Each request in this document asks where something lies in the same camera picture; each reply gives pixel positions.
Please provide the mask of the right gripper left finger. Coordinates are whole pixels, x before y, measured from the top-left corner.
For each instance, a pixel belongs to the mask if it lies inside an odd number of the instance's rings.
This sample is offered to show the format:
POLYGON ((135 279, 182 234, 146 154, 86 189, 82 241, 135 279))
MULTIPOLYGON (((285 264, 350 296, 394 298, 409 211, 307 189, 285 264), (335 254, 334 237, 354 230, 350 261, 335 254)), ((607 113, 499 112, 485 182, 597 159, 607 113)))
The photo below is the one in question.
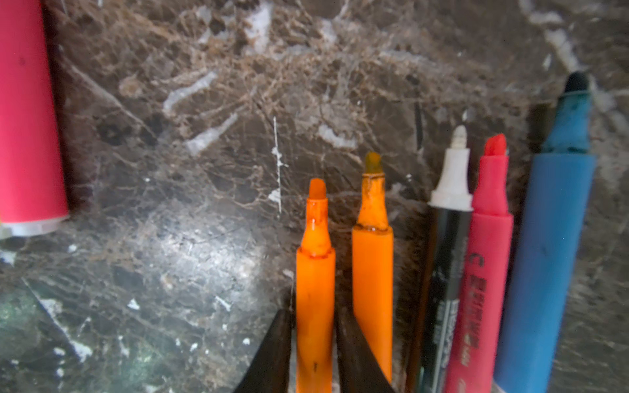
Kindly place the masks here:
POLYGON ((290 376, 293 314, 280 309, 235 393, 286 393, 290 376))

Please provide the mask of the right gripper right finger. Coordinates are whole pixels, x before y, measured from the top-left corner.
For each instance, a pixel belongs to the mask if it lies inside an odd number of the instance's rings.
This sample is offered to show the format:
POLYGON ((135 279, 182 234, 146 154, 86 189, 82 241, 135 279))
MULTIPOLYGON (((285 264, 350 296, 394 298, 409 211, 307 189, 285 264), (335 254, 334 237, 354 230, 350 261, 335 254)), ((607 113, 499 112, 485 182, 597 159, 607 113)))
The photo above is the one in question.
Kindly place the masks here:
POLYGON ((338 309, 335 325, 340 392, 394 392, 352 312, 338 309))

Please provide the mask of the red-pink marker pen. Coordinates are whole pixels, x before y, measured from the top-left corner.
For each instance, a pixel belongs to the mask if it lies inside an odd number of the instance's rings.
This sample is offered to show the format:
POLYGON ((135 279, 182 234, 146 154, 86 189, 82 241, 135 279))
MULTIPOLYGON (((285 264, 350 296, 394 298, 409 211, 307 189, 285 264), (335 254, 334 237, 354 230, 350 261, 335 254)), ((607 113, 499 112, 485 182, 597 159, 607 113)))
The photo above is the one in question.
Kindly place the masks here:
POLYGON ((514 227, 508 167, 506 138, 497 134, 479 162, 445 392, 491 391, 514 227))

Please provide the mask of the orange marker pen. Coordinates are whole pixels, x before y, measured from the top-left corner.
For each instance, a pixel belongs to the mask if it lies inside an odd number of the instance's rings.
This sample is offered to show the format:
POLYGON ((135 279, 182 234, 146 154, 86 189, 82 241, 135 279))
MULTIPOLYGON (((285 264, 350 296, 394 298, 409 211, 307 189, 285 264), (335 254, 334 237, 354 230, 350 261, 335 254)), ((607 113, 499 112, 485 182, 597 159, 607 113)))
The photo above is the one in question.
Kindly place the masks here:
POLYGON ((336 253, 328 209, 324 180, 313 178, 306 199, 306 228, 296 252, 298 392, 332 391, 336 253))
POLYGON ((383 375, 391 381, 394 233, 386 209, 382 158, 376 152, 365 157, 361 192, 352 229, 353 312, 383 375))

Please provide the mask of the black white-capped marker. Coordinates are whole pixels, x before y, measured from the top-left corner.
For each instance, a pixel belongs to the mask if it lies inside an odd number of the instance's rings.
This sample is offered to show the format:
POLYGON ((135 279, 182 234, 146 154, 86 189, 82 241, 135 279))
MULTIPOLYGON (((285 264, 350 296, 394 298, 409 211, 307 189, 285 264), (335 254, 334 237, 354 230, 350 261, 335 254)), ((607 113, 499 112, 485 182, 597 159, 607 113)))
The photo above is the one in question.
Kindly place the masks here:
POLYGON ((429 200, 429 234, 406 369, 406 392, 445 390, 473 212, 469 156, 467 129, 459 125, 445 150, 442 173, 429 200))

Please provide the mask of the blue marker pen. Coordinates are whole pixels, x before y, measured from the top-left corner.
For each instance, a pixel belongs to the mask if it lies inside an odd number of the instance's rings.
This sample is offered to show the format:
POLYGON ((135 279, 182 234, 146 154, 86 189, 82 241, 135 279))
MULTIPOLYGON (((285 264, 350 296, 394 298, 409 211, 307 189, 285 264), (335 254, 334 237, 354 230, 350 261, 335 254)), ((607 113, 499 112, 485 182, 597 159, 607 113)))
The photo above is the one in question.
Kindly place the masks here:
POLYGON ((493 377, 503 392, 545 392, 550 381, 596 167, 590 113, 589 80, 573 72, 532 159, 493 377))

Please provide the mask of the pink marker pen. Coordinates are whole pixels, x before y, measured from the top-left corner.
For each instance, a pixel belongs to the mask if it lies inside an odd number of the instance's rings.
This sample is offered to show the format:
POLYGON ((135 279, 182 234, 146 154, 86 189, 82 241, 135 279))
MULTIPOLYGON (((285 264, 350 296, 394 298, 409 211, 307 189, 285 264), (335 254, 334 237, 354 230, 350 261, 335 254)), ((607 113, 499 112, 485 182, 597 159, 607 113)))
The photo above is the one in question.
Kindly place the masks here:
POLYGON ((70 216, 42 4, 1 3, 1 233, 34 237, 70 216))

